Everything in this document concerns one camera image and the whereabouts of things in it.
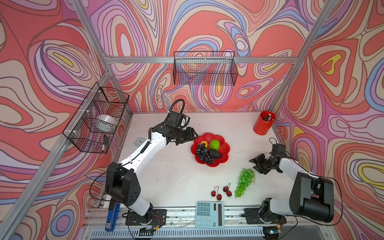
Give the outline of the green fake grape bunch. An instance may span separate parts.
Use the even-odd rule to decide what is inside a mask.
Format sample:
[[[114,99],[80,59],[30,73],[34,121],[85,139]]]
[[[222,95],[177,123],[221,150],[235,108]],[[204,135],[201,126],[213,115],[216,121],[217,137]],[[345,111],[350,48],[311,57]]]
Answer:
[[[235,197],[240,198],[246,189],[254,182],[255,172],[253,169],[243,169],[238,178],[238,185],[235,190]]]

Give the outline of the yellow fake lemon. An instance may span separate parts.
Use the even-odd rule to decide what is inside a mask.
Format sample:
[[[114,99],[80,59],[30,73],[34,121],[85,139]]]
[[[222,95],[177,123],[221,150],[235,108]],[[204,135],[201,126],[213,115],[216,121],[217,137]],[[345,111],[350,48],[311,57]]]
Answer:
[[[209,144],[208,144],[206,141],[201,141],[201,142],[200,142],[200,145],[202,145],[202,146],[205,147],[206,149],[209,147]]]

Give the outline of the black fake grape bunch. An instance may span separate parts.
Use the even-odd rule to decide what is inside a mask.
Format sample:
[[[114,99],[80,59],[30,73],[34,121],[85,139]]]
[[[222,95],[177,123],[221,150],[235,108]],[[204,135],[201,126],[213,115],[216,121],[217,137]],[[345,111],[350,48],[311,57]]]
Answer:
[[[196,150],[196,156],[204,164],[212,165],[214,163],[214,159],[210,158],[208,151],[209,151],[209,148],[206,149],[202,145],[198,144],[197,150]]]

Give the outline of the bumpy green fake fruit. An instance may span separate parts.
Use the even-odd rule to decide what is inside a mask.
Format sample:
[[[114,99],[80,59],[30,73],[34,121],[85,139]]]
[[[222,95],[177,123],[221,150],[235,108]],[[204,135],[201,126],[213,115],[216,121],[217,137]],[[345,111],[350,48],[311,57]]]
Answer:
[[[213,140],[210,141],[209,147],[210,147],[210,149],[218,151],[220,149],[220,147],[221,147],[221,143],[220,143],[219,140],[213,139]]]

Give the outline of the red flower-shaped fruit bowl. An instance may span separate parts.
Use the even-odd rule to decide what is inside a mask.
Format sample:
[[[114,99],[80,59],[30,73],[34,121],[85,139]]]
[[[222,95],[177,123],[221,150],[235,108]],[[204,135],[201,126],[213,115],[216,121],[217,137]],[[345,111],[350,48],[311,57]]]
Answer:
[[[220,159],[214,160],[214,163],[212,165],[207,165],[207,164],[204,164],[203,162],[201,162],[198,159],[198,157],[196,156],[197,145],[201,141],[206,141],[209,144],[210,141],[213,139],[217,139],[220,141],[221,147],[218,151],[222,154],[222,157]],[[227,162],[229,159],[230,150],[231,149],[230,149],[229,144],[225,141],[225,139],[222,136],[214,135],[212,133],[205,133],[202,136],[198,136],[198,138],[194,140],[194,143],[191,146],[191,153],[194,155],[195,160],[199,164],[207,165],[208,167],[211,167],[211,168],[215,168],[215,167],[219,166],[220,164]]]

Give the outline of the dark fake avocado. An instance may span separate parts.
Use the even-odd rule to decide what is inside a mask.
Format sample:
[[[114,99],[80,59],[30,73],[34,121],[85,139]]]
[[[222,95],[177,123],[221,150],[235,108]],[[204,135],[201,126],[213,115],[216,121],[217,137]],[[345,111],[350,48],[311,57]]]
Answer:
[[[209,149],[208,154],[209,154],[210,158],[214,159],[214,160],[220,159],[222,157],[222,154],[218,150],[215,150],[215,149]]]

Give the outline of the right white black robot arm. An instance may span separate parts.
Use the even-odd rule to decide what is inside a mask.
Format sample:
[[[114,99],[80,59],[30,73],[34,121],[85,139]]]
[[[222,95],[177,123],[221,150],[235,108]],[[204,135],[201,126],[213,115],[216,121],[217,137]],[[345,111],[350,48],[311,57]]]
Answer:
[[[265,224],[280,223],[286,216],[330,223],[334,219],[334,184],[319,177],[288,156],[286,146],[273,144],[268,157],[260,154],[250,160],[253,169],[262,175],[275,170],[294,181],[290,196],[285,199],[266,198],[255,214]]]

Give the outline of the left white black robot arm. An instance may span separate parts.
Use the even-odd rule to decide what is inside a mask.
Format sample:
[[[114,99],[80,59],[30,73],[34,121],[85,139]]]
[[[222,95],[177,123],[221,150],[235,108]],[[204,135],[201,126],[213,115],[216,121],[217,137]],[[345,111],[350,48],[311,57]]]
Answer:
[[[121,163],[111,163],[107,168],[105,194],[129,208],[142,224],[149,224],[154,214],[153,205],[141,194],[139,174],[169,143],[178,146],[198,137],[188,126],[190,117],[183,113],[185,104],[183,99],[174,101],[165,120],[149,129],[144,143]]]

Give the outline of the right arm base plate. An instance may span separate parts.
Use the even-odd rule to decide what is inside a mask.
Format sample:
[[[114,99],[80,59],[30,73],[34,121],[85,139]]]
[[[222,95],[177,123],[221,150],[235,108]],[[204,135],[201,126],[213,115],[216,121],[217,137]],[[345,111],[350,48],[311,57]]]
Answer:
[[[284,225],[287,219],[283,215],[272,213],[262,208],[246,208],[241,217],[246,218],[247,224]]]

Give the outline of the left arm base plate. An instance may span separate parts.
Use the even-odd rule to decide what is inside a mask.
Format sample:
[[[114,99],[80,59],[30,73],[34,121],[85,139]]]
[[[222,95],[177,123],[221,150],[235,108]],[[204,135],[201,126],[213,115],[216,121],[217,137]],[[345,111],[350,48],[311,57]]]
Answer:
[[[122,214],[122,217],[126,219],[126,226],[156,227],[166,223],[167,210],[154,209],[152,210],[152,216],[140,216],[129,209],[127,213]]]

